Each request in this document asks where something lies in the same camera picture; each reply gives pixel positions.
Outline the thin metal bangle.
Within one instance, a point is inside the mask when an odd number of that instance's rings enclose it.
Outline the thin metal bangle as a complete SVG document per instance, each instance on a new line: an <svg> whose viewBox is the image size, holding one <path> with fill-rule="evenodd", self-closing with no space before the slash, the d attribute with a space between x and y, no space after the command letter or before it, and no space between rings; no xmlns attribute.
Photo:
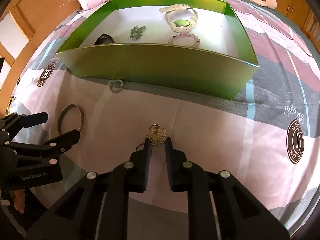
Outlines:
<svg viewBox="0 0 320 240"><path fill-rule="evenodd" d="M59 135L63 132L76 129L79 133L84 127L85 116L84 111L79 105L67 105L59 115L57 120L57 131Z"/></svg>

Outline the gold hair claw clip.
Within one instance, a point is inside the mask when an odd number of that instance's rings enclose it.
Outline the gold hair claw clip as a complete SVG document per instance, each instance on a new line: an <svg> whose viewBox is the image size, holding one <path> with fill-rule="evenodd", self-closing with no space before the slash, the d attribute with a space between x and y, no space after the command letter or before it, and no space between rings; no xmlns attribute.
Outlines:
<svg viewBox="0 0 320 240"><path fill-rule="evenodd" d="M156 147L158 144L165 143L167 132L166 129L161 128L159 124L153 124L146 132L146 137L150 140L151 145Z"/></svg>

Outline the green bead cluster jewelry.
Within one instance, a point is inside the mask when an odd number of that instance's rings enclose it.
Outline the green bead cluster jewelry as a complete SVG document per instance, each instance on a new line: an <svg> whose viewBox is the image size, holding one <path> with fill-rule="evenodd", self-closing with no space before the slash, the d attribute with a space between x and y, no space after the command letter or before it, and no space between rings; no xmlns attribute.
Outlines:
<svg viewBox="0 0 320 240"><path fill-rule="evenodd" d="M130 38L134 41L138 41L142 36L144 31L146 30L145 26L139 27L135 26L130 30Z"/></svg>

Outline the striped patterned bed sheet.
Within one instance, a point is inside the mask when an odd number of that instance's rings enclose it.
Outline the striped patterned bed sheet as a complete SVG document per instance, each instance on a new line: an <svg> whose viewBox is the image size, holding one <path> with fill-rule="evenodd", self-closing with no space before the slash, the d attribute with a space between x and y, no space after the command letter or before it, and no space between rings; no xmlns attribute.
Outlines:
<svg viewBox="0 0 320 240"><path fill-rule="evenodd" d="M209 172L227 170L285 226L297 233L319 203L319 54L288 18L246 0L227 1L250 43L258 69L232 100L176 88L124 83L119 94L108 79L76 77L55 56L90 17L73 15L27 64L12 110L45 111L45 125L17 141L42 143L57 135L68 104L85 114L80 141L61 158L63 180L25 192L25 210L4 208L2 239L27 230L86 172L105 173L124 162L151 124L167 130L174 148Z"/></svg>

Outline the wooden headboard panel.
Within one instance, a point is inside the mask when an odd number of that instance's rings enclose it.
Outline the wooden headboard panel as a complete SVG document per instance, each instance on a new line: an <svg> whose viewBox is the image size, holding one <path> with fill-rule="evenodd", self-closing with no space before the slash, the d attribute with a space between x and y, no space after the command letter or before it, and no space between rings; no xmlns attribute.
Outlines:
<svg viewBox="0 0 320 240"><path fill-rule="evenodd" d="M78 0L4 0L1 5L1 116L25 66L50 33L81 8Z"/></svg>

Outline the green cardboard box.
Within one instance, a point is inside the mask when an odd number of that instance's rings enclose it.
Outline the green cardboard box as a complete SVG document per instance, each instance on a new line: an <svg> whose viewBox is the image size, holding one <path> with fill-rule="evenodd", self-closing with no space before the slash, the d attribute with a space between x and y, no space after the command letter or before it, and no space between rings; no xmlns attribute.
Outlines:
<svg viewBox="0 0 320 240"><path fill-rule="evenodd" d="M189 33L175 33L160 8L187 4L198 13ZM145 26L134 41L130 30ZM102 34L115 44L94 45ZM232 7L222 0L112 0L63 42L57 56L77 77L130 81L233 99L259 63Z"/></svg>

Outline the wooden wardrobe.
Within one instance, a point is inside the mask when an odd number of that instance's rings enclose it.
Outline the wooden wardrobe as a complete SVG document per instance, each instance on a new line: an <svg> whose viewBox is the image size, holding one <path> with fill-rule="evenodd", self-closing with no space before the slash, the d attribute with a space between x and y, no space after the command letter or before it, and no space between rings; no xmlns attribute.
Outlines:
<svg viewBox="0 0 320 240"><path fill-rule="evenodd" d="M319 19L306 0L276 0L276 10L300 27L319 51Z"/></svg>

